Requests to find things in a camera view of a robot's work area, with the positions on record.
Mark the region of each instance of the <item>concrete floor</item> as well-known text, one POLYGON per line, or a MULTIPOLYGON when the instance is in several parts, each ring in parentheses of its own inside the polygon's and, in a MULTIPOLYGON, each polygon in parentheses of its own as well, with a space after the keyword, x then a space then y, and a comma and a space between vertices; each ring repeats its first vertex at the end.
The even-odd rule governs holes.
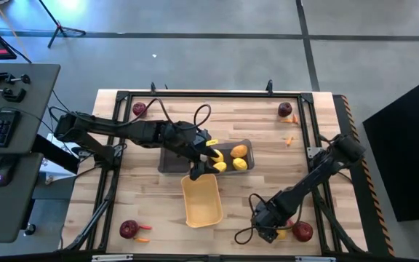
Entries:
MULTIPOLYGON (((63 25, 89 32, 302 34, 295 0, 45 3, 63 25)), ((419 36, 419 1, 303 0, 303 7, 310 34, 419 36)), ((2 9, 16 31, 55 27, 36 0, 11 0, 2 9)), ((0 28, 8 28, 1 18, 0 28)), ((23 50, 14 37, 5 39, 23 50)), ((100 88, 148 88, 152 81, 173 89, 263 90, 273 79, 275 90, 312 90, 302 40, 59 38, 51 49, 46 37, 20 40, 33 62, 61 64, 55 89, 78 111, 92 110, 100 88)), ((389 40, 311 41, 320 90, 348 97, 366 147, 362 121, 419 84, 419 38, 389 40)), ((396 222, 371 150, 366 158, 396 255, 419 259, 419 221, 396 222)), ((57 248, 66 201, 37 205, 31 220, 39 232, 0 244, 0 255, 57 248)))

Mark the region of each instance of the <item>computer mouse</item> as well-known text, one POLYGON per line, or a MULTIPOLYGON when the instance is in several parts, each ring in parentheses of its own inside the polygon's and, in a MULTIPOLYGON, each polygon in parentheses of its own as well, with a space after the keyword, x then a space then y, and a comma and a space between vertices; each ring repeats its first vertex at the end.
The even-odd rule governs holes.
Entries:
POLYGON ((0 160, 0 186, 7 186, 12 181, 15 166, 19 162, 19 156, 7 155, 0 160))

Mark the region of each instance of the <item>wooden tabletop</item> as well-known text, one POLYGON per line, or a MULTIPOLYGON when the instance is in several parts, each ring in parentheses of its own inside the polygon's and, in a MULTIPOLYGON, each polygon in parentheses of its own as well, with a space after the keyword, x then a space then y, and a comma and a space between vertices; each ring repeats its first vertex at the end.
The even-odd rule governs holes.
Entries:
MULTIPOLYGON (((99 90, 93 114, 111 118, 117 90, 99 90)), ((330 92, 313 92, 319 131, 327 138, 340 132, 335 107, 330 92)), ((150 98, 134 98, 133 103, 147 104, 150 98)), ((295 99, 284 98, 162 98, 174 120, 192 122, 195 110, 202 103, 209 103, 212 114, 202 125, 219 143, 249 139, 252 142, 255 168, 246 175, 217 175, 220 198, 223 205, 223 220, 214 226, 193 229, 185 224, 185 205, 180 185, 181 176, 162 175, 158 172, 160 149, 145 149, 127 141, 124 152, 119 186, 111 222, 108 253, 169 253, 169 254, 225 254, 225 255, 320 255, 313 200, 308 195, 303 204, 301 220, 314 228, 313 238, 306 243, 298 242, 287 233, 284 240, 272 244, 264 242, 256 231, 252 241, 238 245, 234 234, 250 226, 251 211, 247 197, 258 193, 269 199, 279 190, 295 185, 307 171, 305 149, 299 125, 281 123, 277 108, 281 102, 291 102, 293 113, 298 116, 295 99), (286 147, 285 138, 293 137, 292 145, 286 147), (149 243, 139 243, 119 236, 119 227, 125 220, 134 219, 139 224, 153 226, 150 231, 139 231, 139 237, 149 238, 149 243)), ((308 107, 305 105, 308 133, 314 144, 308 107)), ((201 111, 197 120, 204 117, 201 111)), ((119 119, 122 119, 124 107, 119 119)), ((148 109, 145 118, 164 119, 159 104, 148 109)), ((94 135, 105 144, 107 137, 94 135)), ((91 160, 85 161, 79 172, 90 168, 91 160)), ((95 170, 77 179, 69 205, 63 239, 71 243, 90 219, 95 202, 100 170, 95 170)), ((330 178, 332 198, 338 221, 349 236, 366 250, 362 223, 356 204, 353 186, 345 178, 335 175, 330 178)), ((326 218, 328 245, 333 248, 330 225, 326 218)), ((104 216, 99 222, 95 247, 100 241, 104 216)), ((241 240, 249 233, 243 233, 241 240)))

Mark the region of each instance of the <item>sticky note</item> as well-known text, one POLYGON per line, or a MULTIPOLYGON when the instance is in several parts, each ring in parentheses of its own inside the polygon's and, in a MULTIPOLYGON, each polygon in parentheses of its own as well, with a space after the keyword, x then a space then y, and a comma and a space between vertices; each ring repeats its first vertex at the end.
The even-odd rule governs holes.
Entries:
POLYGON ((215 145, 217 143, 219 143, 219 141, 217 139, 208 140, 207 141, 207 146, 213 146, 213 145, 215 145))

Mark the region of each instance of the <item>yellow plastic bin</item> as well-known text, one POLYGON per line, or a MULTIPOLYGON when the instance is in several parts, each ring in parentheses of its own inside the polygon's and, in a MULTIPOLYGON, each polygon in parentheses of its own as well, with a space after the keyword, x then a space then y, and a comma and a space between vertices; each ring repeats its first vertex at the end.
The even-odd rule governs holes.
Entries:
POLYGON ((201 175, 195 181, 192 181, 187 175, 180 182, 182 183, 188 226, 198 228, 222 221, 223 207, 215 175, 201 175))

